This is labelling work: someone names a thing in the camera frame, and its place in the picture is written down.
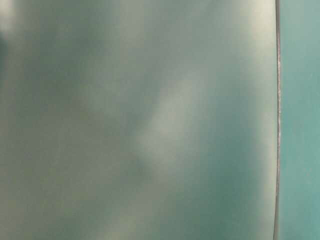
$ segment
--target teal wall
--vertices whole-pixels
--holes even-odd
[[[0,3],[1,240],[272,239],[274,0]]]
[[[280,1],[279,240],[320,239],[320,2]]]

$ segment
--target green surface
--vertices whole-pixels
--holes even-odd
[[[3,3],[1,240],[272,239],[274,0]]]
[[[279,240],[320,239],[320,2],[280,1]]]

